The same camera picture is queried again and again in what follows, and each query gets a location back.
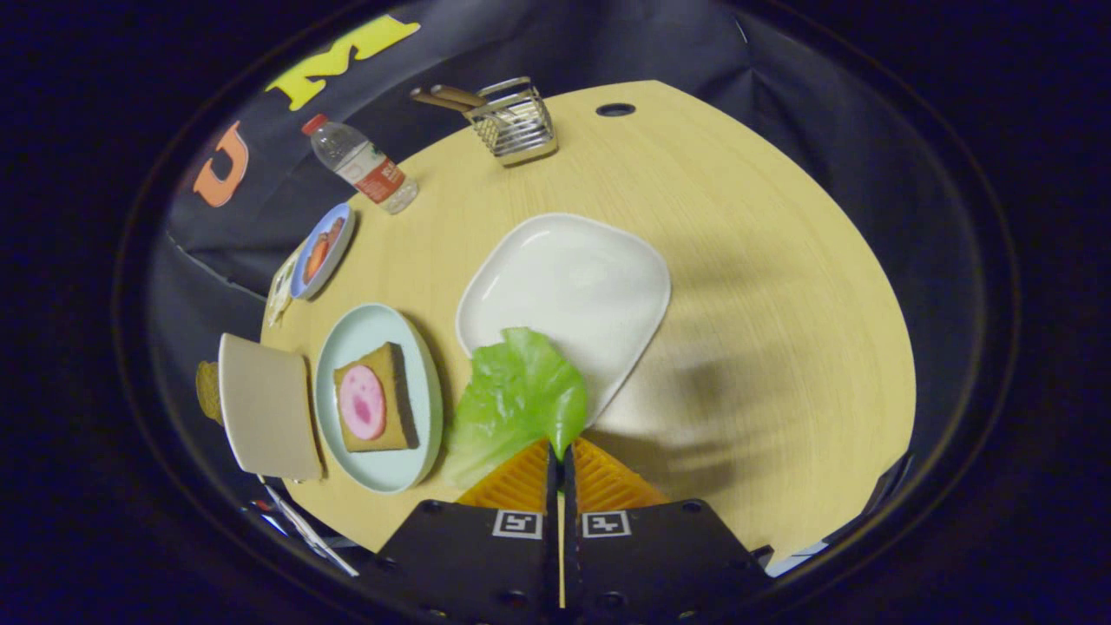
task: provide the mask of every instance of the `pink ham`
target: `pink ham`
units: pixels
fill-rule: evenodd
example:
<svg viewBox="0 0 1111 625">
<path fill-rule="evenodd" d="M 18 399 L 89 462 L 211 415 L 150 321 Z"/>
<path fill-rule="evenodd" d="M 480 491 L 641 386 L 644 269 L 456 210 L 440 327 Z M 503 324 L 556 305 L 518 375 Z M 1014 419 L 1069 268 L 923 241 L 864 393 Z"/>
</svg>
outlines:
<svg viewBox="0 0 1111 625">
<path fill-rule="evenodd" d="M 340 384 L 340 415 L 351 434 L 374 441 L 386 431 L 382 383 L 370 367 L 351 367 Z"/>
</svg>

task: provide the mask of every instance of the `wooden handle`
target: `wooden handle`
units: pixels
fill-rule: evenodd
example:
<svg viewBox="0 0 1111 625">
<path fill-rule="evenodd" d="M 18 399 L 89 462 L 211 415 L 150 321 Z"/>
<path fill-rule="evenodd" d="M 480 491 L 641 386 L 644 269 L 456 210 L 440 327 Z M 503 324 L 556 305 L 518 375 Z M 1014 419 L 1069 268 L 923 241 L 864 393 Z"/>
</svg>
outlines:
<svg viewBox="0 0 1111 625">
<path fill-rule="evenodd" d="M 459 112 L 467 112 L 472 108 L 474 108 L 444 98 L 437 98 L 436 95 L 430 95 L 429 93 L 426 93 L 424 90 L 421 89 L 420 87 L 417 87 L 416 89 L 410 91 L 409 98 L 418 102 L 424 102 L 426 104 L 436 104 L 438 107 L 443 107 L 446 109 L 451 109 L 453 111 L 459 111 Z"/>
<path fill-rule="evenodd" d="M 432 94 L 437 98 L 443 98 L 444 100 L 451 100 L 453 102 L 459 102 L 467 104 L 469 107 L 481 107 L 486 103 L 486 98 L 481 95 L 476 95 L 470 91 L 463 91 L 462 89 L 457 89 L 454 87 L 448 87 L 446 84 L 437 84 L 432 87 Z"/>
</svg>

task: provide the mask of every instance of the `letter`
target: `letter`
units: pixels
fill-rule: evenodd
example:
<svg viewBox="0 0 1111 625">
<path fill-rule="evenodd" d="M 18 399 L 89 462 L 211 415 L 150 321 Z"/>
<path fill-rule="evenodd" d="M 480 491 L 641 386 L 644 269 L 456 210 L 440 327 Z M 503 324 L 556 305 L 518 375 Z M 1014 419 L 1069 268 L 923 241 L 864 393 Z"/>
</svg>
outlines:
<svg viewBox="0 0 1111 625">
<path fill-rule="evenodd" d="M 220 142 L 216 144 L 216 149 L 217 151 L 223 150 L 231 159 L 231 172 L 223 180 L 218 178 L 212 171 L 212 159 L 210 158 L 201 167 L 197 180 L 193 181 L 193 191 L 200 193 L 204 201 L 213 208 L 228 203 L 247 173 L 247 143 L 239 135 L 238 120 L 223 133 Z"/>
<path fill-rule="evenodd" d="M 297 63 L 271 82 L 267 91 L 281 90 L 289 95 L 289 110 L 300 110 L 328 85 L 323 79 L 311 80 L 310 77 L 340 75 L 346 72 L 351 48 L 356 49 L 354 60 L 369 59 L 417 32 L 419 28 L 419 23 L 401 23 L 390 16 L 382 16 L 340 37 L 327 52 Z"/>
</svg>

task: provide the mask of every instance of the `bottle label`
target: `bottle label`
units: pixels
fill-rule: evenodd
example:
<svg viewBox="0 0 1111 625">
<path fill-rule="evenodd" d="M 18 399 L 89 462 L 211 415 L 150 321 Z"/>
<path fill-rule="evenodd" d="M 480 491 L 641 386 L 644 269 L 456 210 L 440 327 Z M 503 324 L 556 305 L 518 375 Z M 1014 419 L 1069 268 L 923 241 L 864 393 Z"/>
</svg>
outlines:
<svg viewBox="0 0 1111 625">
<path fill-rule="evenodd" d="M 376 203 L 386 201 L 406 181 L 406 174 L 398 165 L 369 142 L 336 173 Z"/>
</svg>

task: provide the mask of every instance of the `plastic water bottle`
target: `plastic water bottle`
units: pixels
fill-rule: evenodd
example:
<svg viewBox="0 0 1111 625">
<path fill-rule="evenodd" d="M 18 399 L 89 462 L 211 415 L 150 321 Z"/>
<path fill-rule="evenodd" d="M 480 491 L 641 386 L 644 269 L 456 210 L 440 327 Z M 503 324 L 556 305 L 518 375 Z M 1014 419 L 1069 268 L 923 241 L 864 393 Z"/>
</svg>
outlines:
<svg viewBox="0 0 1111 625">
<path fill-rule="evenodd" d="M 354 128 L 318 114 L 301 128 L 324 167 L 374 200 L 390 214 L 404 210 L 420 187 Z"/>
</svg>

